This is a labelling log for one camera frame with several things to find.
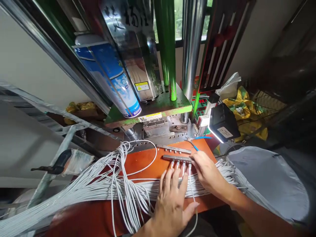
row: white label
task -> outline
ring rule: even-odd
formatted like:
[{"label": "white label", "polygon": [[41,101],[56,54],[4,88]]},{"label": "white label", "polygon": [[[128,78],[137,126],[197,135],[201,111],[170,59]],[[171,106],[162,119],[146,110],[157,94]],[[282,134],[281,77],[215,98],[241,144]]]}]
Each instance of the white label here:
[{"label": "white label", "polygon": [[149,90],[148,82],[135,83],[135,87],[137,91]]},{"label": "white label", "polygon": [[146,121],[150,121],[150,120],[153,120],[153,119],[160,119],[160,118],[162,118],[162,114],[161,113],[156,113],[156,114],[151,114],[151,115],[138,117],[140,122],[146,122]]},{"label": "white label", "polygon": [[233,136],[225,127],[220,127],[219,129],[217,129],[217,131],[219,131],[226,138],[230,138]]}]

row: white wall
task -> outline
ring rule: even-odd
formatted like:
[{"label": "white wall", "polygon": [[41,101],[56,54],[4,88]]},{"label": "white wall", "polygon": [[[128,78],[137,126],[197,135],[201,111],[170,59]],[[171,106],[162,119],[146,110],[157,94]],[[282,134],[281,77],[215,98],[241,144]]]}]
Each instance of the white wall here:
[{"label": "white wall", "polygon": [[[0,188],[34,188],[44,172],[31,168],[48,166],[63,138],[4,102],[0,111]],[[54,184],[66,184],[70,178],[58,176]]]},{"label": "white wall", "polygon": [[[235,72],[242,77],[253,76],[271,48],[278,40],[282,29],[294,14],[302,0],[257,0],[252,11],[248,25],[240,41],[236,54],[229,67],[225,80]],[[197,62],[198,76],[204,44],[200,47]],[[176,80],[179,84],[182,80],[183,48],[175,49]],[[158,52],[160,75],[162,76],[160,53]]]},{"label": "white wall", "polygon": [[8,15],[0,10],[0,80],[65,108],[88,96]]}]

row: spray can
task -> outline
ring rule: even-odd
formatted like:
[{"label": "spray can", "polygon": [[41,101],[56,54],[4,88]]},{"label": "spray can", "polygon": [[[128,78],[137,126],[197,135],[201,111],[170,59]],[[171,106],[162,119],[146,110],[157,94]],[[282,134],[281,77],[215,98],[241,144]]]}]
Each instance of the spray can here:
[{"label": "spray can", "polygon": [[142,109],[111,44],[100,36],[80,35],[73,48],[123,116],[138,116]]}]

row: window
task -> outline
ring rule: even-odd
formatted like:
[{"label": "window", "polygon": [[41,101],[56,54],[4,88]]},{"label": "window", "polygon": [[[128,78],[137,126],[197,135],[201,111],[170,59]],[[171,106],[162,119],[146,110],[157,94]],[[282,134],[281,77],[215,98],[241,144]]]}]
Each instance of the window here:
[{"label": "window", "polygon": [[[212,4],[213,4],[213,0],[207,0],[208,7],[211,7]],[[175,40],[176,41],[182,40],[182,8],[183,8],[183,0],[174,0],[174,21],[175,21],[174,27],[175,27]],[[201,41],[206,40],[209,22],[210,22],[210,16],[207,15],[205,16],[205,19],[204,19]],[[154,31],[155,31],[156,43],[158,43],[157,23],[156,23],[155,15],[154,15]]]}]

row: orange workbench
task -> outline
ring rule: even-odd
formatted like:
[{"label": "orange workbench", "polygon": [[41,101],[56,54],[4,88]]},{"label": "orange workbench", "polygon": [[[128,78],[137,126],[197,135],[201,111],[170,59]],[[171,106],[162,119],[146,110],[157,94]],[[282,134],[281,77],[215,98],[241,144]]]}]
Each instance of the orange workbench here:
[{"label": "orange workbench", "polygon": [[[208,140],[209,145],[204,139],[194,140],[193,143],[199,150],[204,151],[214,162],[216,162],[215,157],[210,150],[210,147],[214,149],[218,145],[216,139]],[[189,142],[180,142],[171,144],[170,146],[188,150],[191,149],[192,152],[195,152],[194,148]],[[169,151],[164,151],[164,149],[159,149],[156,160],[149,168],[138,174],[129,176],[129,178],[160,178],[163,171],[167,169],[170,164],[170,162],[161,159],[164,154],[170,153]],[[154,155],[154,149],[129,154],[125,163],[127,173],[132,173],[146,167],[152,161]],[[184,206],[186,207],[192,201],[192,198],[186,199]],[[225,205],[224,202],[213,195],[197,197],[196,201],[200,203],[197,208],[198,212]],[[114,201],[114,217],[117,236],[128,233],[124,226],[117,201]],[[111,201],[85,202],[73,205],[60,211],[54,216],[46,236],[114,236],[112,227]]]}]

